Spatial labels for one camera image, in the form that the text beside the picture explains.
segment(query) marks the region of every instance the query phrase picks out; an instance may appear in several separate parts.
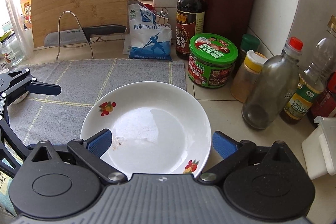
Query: gray placemat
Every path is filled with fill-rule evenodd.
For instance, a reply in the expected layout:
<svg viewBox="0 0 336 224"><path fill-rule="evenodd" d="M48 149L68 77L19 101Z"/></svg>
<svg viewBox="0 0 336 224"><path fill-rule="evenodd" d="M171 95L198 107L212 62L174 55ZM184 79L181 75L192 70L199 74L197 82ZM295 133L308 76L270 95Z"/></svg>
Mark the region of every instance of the gray placemat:
<svg viewBox="0 0 336 224"><path fill-rule="evenodd" d="M29 94L8 108L11 128L25 145L40 140L66 144L79 138L91 107L108 92L130 83L159 81L186 90L183 61L89 59L26 65L38 81L58 84L58 96Z"/></svg>

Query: countertop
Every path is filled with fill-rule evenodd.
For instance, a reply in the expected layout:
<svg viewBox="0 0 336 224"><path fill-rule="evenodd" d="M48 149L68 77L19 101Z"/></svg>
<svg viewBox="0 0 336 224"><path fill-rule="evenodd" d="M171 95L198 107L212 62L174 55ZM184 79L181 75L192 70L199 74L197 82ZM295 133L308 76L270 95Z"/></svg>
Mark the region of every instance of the countertop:
<svg viewBox="0 0 336 224"><path fill-rule="evenodd" d="M127 58L122 54L124 42L122 40L96 42L92 44L94 57L103 58ZM50 47L34 51L35 56L25 61L26 64L47 63L54 61L58 48ZM171 57L179 60L172 45ZM80 60L90 59L91 51L88 46L76 49L61 48L59 60ZM209 117L212 132L222 131L231 138L240 140L250 140L258 146L271 146L276 140L283 140L287 143L300 163L305 166L305 159L301 148L301 143L314 131L313 125L304 117L296 125L288 125L281 118L277 118L266 130L255 131L246 126L241 116L242 103L232 97L230 85L232 79L219 89L207 89L193 84L187 75L188 62L184 61L187 92L194 96L203 106ZM222 158L211 150L208 162L204 170L209 169ZM313 181L316 189L316 196L308 218L314 224L329 224L336 218L336 176L325 175Z"/></svg>

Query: knife block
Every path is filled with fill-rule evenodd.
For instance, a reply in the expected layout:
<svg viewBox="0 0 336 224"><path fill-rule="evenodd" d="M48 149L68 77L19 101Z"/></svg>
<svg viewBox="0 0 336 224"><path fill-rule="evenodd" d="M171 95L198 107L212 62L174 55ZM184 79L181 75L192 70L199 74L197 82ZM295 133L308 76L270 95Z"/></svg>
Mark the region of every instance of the knife block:
<svg viewBox="0 0 336 224"><path fill-rule="evenodd" d="M254 0L204 0L203 32L226 37L237 48L247 31Z"/></svg>

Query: green lid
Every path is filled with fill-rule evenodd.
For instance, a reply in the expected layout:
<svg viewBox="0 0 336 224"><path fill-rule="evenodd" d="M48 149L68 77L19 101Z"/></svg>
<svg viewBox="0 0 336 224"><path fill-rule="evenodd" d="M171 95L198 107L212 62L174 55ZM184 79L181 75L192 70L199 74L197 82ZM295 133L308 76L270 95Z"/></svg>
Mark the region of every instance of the green lid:
<svg viewBox="0 0 336 224"><path fill-rule="evenodd" d="M260 45L260 40L257 37L255 37L254 35L245 33L241 40L240 48L244 50L245 52L249 50L253 50L254 52L256 52L258 50L259 45Z"/></svg>
<svg viewBox="0 0 336 224"><path fill-rule="evenodd" d="M14 31L8 30L0 37L0 43L4 43L8 38L14 34Z"/></svg>
<svg viewBox="0 0 336 224"><path fill-rule="evenodd" d="M237 47L225 37L212 33L199 33L190 39L190 52L196 58L215 65L226 65L236 61Z"/></svg>

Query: blue and white bag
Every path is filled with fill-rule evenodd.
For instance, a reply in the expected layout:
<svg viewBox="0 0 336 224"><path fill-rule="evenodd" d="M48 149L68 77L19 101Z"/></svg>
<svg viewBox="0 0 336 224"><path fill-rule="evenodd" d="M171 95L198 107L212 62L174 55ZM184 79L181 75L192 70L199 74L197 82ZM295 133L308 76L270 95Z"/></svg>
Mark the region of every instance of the blue and white bag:
<svg viewBox="0 0 336 224"><path fill-rule="evenodd" d="M156 15L139 4L128 5L131 50L129 58L171 60L171 27L155 22Z"/></svg>

